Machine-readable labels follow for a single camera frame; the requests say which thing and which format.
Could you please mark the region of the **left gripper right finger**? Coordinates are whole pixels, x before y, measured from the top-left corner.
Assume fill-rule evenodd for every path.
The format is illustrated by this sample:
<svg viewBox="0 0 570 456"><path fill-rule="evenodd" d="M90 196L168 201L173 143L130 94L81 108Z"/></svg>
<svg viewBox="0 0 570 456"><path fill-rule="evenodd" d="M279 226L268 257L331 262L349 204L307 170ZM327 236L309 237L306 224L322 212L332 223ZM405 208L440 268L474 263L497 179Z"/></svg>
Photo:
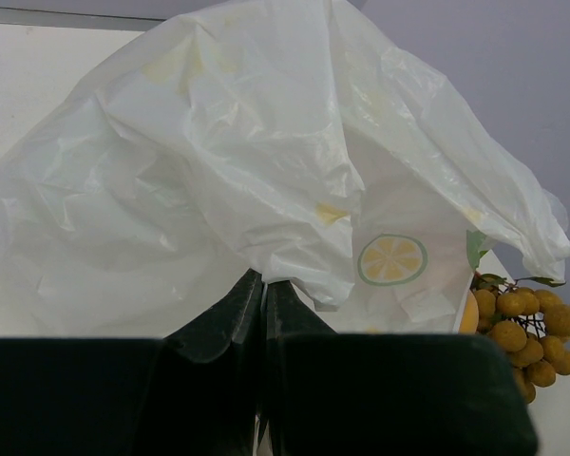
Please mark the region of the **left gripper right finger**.
<svg viewBox="0 0 570 456"><path fill-rule="evenodd" d="M262 422L274 455L354 455L343 397L356 337L335 332L288 281L266 288Z"/></svg>

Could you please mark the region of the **yellow fake longan bunch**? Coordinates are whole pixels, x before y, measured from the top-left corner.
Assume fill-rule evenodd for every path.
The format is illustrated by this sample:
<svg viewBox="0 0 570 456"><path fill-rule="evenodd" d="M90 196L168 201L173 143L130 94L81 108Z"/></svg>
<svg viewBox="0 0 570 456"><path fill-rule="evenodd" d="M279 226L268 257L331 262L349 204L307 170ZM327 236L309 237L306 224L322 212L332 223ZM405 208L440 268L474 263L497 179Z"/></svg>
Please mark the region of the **yellow fake longan bunch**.
<svg viewBox="0 0 570 456"><path fill-rule="evenodd" d="M474 334L504 351L526 403L538 389L570 375L570 305L553 290L559 283L546 277L509 279L475 273L469 291L479 308Z"/></svg>

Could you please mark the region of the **yellow fake fruit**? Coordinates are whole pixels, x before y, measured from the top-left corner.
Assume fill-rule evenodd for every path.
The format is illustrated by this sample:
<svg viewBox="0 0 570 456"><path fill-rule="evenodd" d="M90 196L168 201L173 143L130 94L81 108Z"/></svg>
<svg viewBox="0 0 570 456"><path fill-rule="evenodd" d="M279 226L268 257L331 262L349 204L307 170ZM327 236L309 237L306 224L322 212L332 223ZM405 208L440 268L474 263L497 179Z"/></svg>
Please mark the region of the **yellow fake fruit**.
<svg viewBox="0 0 570 456"><path fill-rule="evenodd" d="M474 334L479 325L479 308L475 295L468 292L458 333Z"/></svg>

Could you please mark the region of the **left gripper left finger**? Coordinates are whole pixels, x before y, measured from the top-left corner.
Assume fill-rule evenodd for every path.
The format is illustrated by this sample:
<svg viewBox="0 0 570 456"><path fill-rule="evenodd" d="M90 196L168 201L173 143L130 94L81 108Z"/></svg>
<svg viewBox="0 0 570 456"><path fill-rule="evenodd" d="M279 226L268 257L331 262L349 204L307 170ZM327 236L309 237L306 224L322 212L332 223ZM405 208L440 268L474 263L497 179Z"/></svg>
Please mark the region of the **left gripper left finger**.
<svg viewBox="0 0 570 456"><path fill-rule="evenodd" d="M262 349L262 281L247 271L163 340L137 431L140 455L250 455Z"/></svg>

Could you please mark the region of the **white plastic bag lemon print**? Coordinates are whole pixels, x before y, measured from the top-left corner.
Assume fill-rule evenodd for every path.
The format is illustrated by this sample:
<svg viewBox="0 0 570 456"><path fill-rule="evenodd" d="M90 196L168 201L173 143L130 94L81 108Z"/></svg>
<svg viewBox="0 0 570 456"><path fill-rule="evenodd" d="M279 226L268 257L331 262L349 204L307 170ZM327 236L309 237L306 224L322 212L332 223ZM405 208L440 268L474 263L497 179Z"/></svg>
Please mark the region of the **white plastic bag lemon print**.
<svg viewBox="0 0 570 456"><path fill-rule="evenodd" d="M567 215L346 1L174 17L0 159L0 273L46 335L157 336L248 270L340 332L450 332L480 253L563 280Z"/></svg>

